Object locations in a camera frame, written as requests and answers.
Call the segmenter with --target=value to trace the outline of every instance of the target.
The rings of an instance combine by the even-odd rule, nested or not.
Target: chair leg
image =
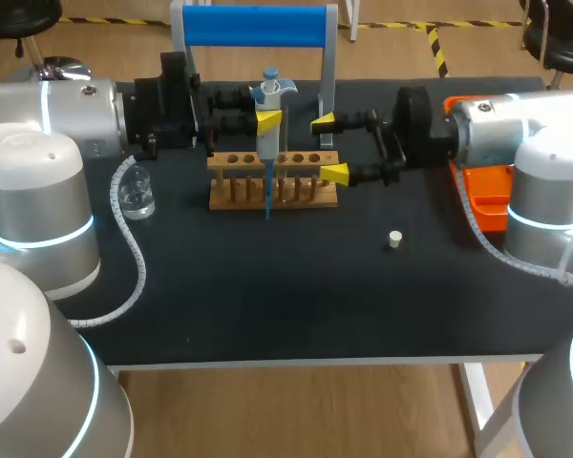
[[[547,87],[547,89],[549,91],[556,91],[561,86],[561,81],[562,81],[563,75],[564,75],[564,72],[559,72],[558,70],[556,70],[556,72],[554,73],[554,77],[552,78],[552,82]]]
[[[531,0],[526,0],[526,5],[524,6],[524,17],[522,18],[522,31],[520,34],[520,48],[522,50],[524,47],[524,34],[526,33],[526,22],[528,21],[528,13],[531,10]]]

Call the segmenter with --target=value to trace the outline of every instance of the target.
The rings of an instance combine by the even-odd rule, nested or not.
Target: table
[[[457,94],[544,89],[537,78],[340,81],[338,110],[390,113],[403,84],[425,85],[437,106]],[[309,134],[317,83],[288,95],[289,149]],[[364,132],[336,137],[342,161],[376,161]],[[254,139],[222,137],[220,151]],[[88,162],[102,267],[87,290],[59,302],[68,318],[104,314],[127,299],[136,268],[113,220],[108,187],[118,162]],[[474,428],[493,412],[479,362],[534,361],[573,330],[573,290],[529,276],[474,239],[446,169],[401,182],[341,188],[326,210],[209,212],[202,148],[146,163],[156,213],[131,224],[148,279],[123,317],[81,334],[116,370],[262,365],[461,363]],[[386,250],[391,230],[404,235]]]

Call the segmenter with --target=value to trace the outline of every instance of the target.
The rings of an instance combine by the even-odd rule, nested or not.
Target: chair
[[[35,35],[50,29],[61,17],[59,0],[0,0],[0,38],[17,40],[15,55],[25,47],[31,65],[16,71],[8,80],[91,79],[91,72],[71,57],[44,58]]]
[[[558,89],[562,76],[573,74],[573,4],[568,0],[520,0],[520,5],[524,9],[521,44],[544,68],[556,71],[548,89]]]
[[[326,7],[185,6],[172,3],[174,50],[186,52],[196,73],[192,46],[323,48],[319,116],[333,111],[337,54],[337,5]],[[321,148],[332,149],[331,134]]]

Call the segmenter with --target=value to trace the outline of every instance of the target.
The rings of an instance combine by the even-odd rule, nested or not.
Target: wooden test tube rack
[[[299,151],[280,153],[274,162],[272,209],[337,207],[335,183],[320,181],[318,173],[299,177],[298,170],[313,170],[321,165],[339,164],[337,151]],[[208,170],[216,178],[210,186],[210,210],[265,209],[265,178],[227,178],[224,172],[263,172],[264,164],[256,153],[215,153],[207,159]]]

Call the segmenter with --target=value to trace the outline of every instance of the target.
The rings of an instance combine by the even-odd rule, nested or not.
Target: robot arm
[[[573,126],[573,91],[460,101],[444,122],[434,118],[426,90],[404,87],[390,121],[380,121],[375,110],[354,116],[330,114],[313,121],[315,135],[366,128],[380,154],[378,164],[327,167],[321,178],[347,185],[377,180],[388,185],[403,170],[443,166],[451,160],[458,168],[513,164],[522,142],[543,127]]]
[[[216,116],[223,109],[242,113]],[[153,159],[196,140],[212,155],[219,133],[256,135],[254,111],[248,87],[208,94],[197,74],[188,76],[184,52],[163,53],[160,76],[137,79],[122,92],[110,80],[0,84],[0,124],[66,135],[83,159],[121,157],[128,145],[141,147],[138,160]]]

